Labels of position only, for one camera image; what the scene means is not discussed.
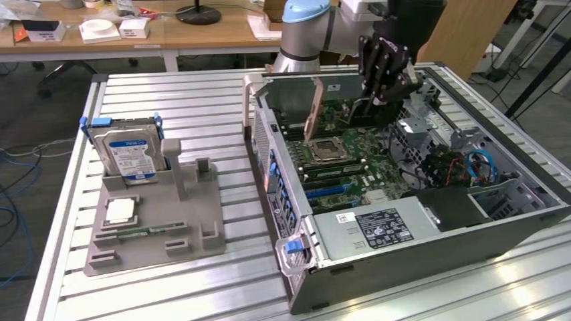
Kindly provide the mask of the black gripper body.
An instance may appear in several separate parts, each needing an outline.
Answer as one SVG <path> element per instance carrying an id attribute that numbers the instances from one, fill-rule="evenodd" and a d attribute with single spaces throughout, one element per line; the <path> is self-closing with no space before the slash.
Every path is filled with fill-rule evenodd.
<path id="1" fill-rule="evenodd" d="M 390 0 L 373 3 L 373 14 L 382 18 L 374 22 L 375 33 L 395 45 L 409 48 L 414 63 L 446 6 L 445 0 Z"/>

